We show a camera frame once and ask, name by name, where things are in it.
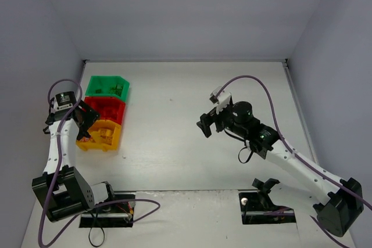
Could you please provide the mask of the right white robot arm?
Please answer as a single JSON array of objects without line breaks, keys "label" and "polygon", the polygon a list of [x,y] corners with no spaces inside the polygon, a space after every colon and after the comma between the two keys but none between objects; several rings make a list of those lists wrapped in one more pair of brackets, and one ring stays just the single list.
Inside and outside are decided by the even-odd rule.
[{"label": "right white robot arm", "polygon": [[251,154],[275,164],[305,187],[296,189],[275,178],[265,182],[256,178],[252,185],[258,194],[277,206],[302,210],[326,232],[343,237],[364,210],[361,184],[354,178],[334,175],[302,156],[277,130],[253,116],[249,102],[234,103],[221,87],[210,94],[210,100],[214,108],[197,122],[205,137],[211,136],[210,127],[215,125],[217,132],[243,142]]}]

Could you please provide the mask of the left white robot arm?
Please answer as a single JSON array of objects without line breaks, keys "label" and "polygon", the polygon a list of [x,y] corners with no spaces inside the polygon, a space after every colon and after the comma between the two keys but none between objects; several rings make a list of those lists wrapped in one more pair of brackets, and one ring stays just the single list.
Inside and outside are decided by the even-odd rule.
[{"label": "left white robot arm", "polygon": [[98,117],[72,91],[51,99],[45,129],[50,135],[48,160],[42,175],[32,181],[33,192],[51,222],[90,211],[115,196],[108,182],[89,185],[76,169],[76,142],[88,135]]}]

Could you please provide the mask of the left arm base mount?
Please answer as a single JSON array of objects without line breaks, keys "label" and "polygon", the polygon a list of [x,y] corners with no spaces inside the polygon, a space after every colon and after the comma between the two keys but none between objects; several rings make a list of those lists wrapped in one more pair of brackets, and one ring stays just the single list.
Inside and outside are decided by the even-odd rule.
[{"label": "left arm base mount", "polygon": [[79,228],[131,228],[135,202],[111,204],[83,213]]}]

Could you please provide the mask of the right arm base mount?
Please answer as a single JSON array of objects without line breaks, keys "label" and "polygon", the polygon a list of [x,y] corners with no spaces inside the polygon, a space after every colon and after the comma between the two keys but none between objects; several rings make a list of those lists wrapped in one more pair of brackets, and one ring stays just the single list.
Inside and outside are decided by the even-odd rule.
[{"label": "right arm base mount", "polygon": [[238,197],[243,225],[296,223],[296,217],[292,209],[284,206],[277,206],[269,197],[262,196],[258,192],[240,192]]}]

